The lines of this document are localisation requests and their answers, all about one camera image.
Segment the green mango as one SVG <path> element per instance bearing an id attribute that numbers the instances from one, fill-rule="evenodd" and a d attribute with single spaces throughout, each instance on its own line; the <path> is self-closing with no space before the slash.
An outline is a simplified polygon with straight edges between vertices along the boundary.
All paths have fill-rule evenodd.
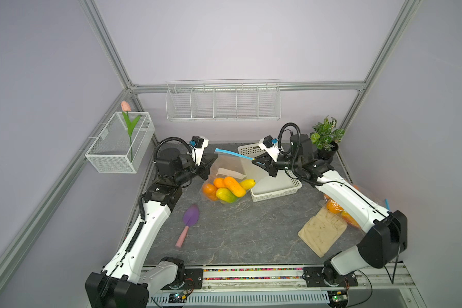
<path id="1" fill-rule="evenodd" d="M 239 198 L 237 196 L 235 196 L 229 189 L 227 188 L 219 188 L 217 191 L 216 191 L 216 197 L 225 202 L 225 203 L 228 203 L 228 204 L 233 204 L 234 202 L 236 202 Z"/>

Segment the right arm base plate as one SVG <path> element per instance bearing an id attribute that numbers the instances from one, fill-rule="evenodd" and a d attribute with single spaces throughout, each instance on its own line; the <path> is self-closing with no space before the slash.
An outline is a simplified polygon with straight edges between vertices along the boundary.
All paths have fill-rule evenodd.
<path id="1" fill-rule="evenodd" d="M 340 275 L 330 267 L 307 266 L 303 268 L 302 279 L 307 287 L 356 287 L 358 280 L 354 273 Z"/>

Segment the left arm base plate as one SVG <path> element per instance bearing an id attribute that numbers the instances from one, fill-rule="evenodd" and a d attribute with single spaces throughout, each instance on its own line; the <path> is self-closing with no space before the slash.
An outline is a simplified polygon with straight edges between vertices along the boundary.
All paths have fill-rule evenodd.
<path id="1" fill-rule="evenodd" d="M 202 268 L 186 268 L 181 281 L 163 287 L 163 290 L 201 290 L 204 282 Z"/>

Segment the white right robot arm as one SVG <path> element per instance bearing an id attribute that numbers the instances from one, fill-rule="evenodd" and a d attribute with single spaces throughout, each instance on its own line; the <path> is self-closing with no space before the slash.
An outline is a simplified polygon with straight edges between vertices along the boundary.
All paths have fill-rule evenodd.
<path id="1" fill-rule="evenodd" d="M 331 165 L 333 156 L 316 148 L 295 123 L 285 124 L 278 137 L 259 141 L 263 154 L 252 163 L 276 177 L 290 171 L 300 182 L 308 183 L 330 196 L 359 224 L 364 238 L 355 246 L 336 254 L 323 265 L 326 284 L 338 286 L 346 276 L 366 267 L 384 268 L 400 261 L 408 247 L 408 219 L 399 210 L 376 204 L 349 184 Z"/>

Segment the orange mango basket bottom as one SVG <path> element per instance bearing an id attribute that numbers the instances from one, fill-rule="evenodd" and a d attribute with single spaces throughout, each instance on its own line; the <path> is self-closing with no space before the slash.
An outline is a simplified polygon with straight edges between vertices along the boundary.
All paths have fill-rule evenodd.
<path id="1" fill-rule="evenodd" d="M 213 185 L 219 189 L 219 188 L 226 188 L 226 184 L 225 184 L 225 179 L 224 178 L 221 178 L 221 177 L 218 177 L 218 178 L 215 178 L 214 181 L 213 181 Z"/>

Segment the clear blue zip-top bag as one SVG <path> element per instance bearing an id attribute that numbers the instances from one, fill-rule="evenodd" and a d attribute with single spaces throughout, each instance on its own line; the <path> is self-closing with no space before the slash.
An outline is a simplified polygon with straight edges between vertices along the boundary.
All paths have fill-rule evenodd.
<path id="1" fill-rule="evenodd" d="M 387 209 L 377 205 L 350 184 L 333 182 L 318 186 L 318 189 L 337 202 L 365 233 L 389 216 Z"/>

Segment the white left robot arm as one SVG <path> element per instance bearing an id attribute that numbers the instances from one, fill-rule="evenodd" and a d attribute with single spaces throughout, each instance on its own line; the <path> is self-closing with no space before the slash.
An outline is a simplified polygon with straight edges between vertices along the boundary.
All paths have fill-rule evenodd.
<path id="1" fill-rule="evenodd" d="M 157 175 L 137 198 L 139 217 L 121 247 L 101 270 L 85 282 L 91 307 L 146 307 L 152 295 L 164 287 L 185 284 L 181 259 L 165 257 L 141 282 L 142 268 L 161 227 L 173 212 L 186 183 L 195 177 L 209 178 L 218 156 L 206 153 L 209 141 L 193 136 L 189 142 L 179 137 L 162 140 L 153 153 Z"/>

